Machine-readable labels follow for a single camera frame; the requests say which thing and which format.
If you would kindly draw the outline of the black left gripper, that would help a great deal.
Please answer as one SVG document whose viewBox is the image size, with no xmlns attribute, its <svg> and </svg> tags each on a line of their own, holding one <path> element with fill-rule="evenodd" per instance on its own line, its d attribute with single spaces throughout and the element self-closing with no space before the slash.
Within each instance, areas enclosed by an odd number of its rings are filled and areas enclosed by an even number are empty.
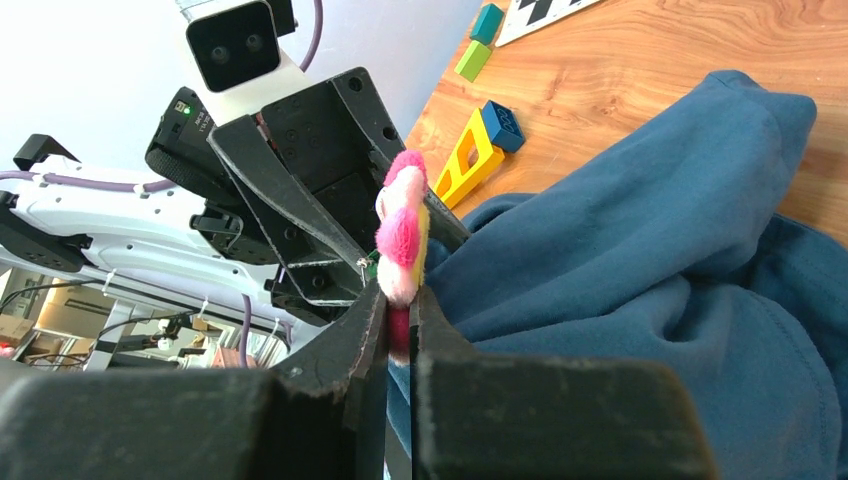
<svg viewBox="0 0 848 480">
<path fill-rule="evenodd" d="M 375 248 L 374 203 L 403 148 L 368 70 L 355 67 L 216 128 L 209 143 L 258 214 L 281 261 L 275 304 L 315 325 L 336 320 L 367 285 L 360 258 Z M 471 236 L 432 190 L 429 237 L 450 253 Z"/>
</svg>

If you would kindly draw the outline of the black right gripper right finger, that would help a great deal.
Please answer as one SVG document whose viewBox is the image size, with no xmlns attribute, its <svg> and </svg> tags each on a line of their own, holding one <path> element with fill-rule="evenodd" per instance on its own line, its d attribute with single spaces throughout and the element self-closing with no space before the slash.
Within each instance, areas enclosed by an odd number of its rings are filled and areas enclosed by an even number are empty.
<svg viewBox="0 0 848 480">
<path fill-rule="evenodd" d="M 715 479 L 681 381 L 633 359 L 487 354 L 422 288 L 410 309 L 417 479 Z"/>
</svg>

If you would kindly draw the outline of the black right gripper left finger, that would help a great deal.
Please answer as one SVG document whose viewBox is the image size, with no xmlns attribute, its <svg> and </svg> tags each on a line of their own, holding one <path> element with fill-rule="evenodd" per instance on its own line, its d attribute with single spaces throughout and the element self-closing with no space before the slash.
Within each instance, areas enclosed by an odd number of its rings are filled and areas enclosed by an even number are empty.
<svg viewBox="0 0 848 480">
<path fill-rule="evenodd" d="M 268 368 L 48 373 L 1 400 L 5 479 L 379 479 L 386 300 L 376 282 Z"/>
</svg>

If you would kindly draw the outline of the pink white flower brooch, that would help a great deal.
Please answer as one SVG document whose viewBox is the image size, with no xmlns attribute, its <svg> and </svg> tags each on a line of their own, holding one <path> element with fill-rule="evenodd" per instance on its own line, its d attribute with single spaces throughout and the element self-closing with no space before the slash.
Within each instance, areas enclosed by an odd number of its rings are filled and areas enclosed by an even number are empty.
<svg viewBox="0 0 848 480">
<path fill-rule="evenodd" d="M 389 358 L 400 366 L 410 363 L 410 307 L 424 283 L 428 192 L 422 155 L 404 150 L 393 160 L 375 204 L 380 220 L 376 277 L 388 301 Z"/>
</svg>

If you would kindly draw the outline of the blue cloth garment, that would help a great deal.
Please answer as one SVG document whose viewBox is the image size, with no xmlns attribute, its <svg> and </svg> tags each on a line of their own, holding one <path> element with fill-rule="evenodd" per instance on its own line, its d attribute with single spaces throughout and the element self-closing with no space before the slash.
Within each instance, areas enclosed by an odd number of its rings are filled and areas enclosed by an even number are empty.
<svg viewBox="0 0 848 480">
<path fill-rule="evenodd" d="M 847 251 L 780 215 L 808 96 L 714 71 L 538 194 L 431 241 L 426 282 L 488 352 L 637 357 L 692 394 L 726 479 L 847 475 Z"/>
</svg>

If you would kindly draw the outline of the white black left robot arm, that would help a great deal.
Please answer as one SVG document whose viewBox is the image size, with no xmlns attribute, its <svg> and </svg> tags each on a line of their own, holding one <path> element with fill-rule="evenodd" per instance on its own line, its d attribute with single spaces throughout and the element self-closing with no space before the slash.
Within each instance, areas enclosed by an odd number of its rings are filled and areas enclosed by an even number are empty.
<svg viewBox="0 0 848 480">
<path fill-rule="evenodd" d="M 403 143 L 364 68 L 314 83 L 291 67 L 216 127 L 195 94 L 148 153 L 171 181 L 101 182 L 51 137 L 20 150 L 1 194 L 1 255 L 129 290 L 149 270 L 244 293 L 321 328 L 359 297 L 378 191 Z"/>
</svg>

